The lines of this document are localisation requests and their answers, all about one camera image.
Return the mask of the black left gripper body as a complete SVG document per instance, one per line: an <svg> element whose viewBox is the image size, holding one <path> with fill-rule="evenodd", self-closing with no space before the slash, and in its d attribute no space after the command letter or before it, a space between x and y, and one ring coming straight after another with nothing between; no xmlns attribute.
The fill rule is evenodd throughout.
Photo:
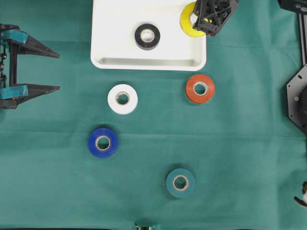
<svg viewBox="0 0 307 230"><path fill-rule="evenodd" d="M0 87L6 88L17 84L18 47L10 39L0 39Z"/></svg>

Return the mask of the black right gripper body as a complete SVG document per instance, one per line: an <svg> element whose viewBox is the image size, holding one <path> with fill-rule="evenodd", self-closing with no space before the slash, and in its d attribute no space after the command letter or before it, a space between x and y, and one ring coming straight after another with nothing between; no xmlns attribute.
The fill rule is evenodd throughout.
<svg viewBox="0 0 307 230"><path fill-rule="evenodd" d="M197 20L192 28L215 36L238 9L238 4L238 0L197 0L193 9Z"/></svg>

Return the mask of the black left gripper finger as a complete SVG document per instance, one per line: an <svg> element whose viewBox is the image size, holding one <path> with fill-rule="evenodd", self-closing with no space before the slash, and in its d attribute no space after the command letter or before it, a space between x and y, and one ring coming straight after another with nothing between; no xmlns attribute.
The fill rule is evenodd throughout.
<svg viewBox="0 0 307 230"><path fill-rule="evenodd" d="M58 91L60 86L16 84L0 89L0 108L16 109L19 104Z"/></svg>
<svg viewBox="0 0 307 230"><path fill-rule="evenodd" d="M51 48L37 41L28 33L21 31L20 27L11 24L0 25L0 40L6 41L8 46L17 47L17 54L38 55L50 58L59 58L60 55Z"/></svg>

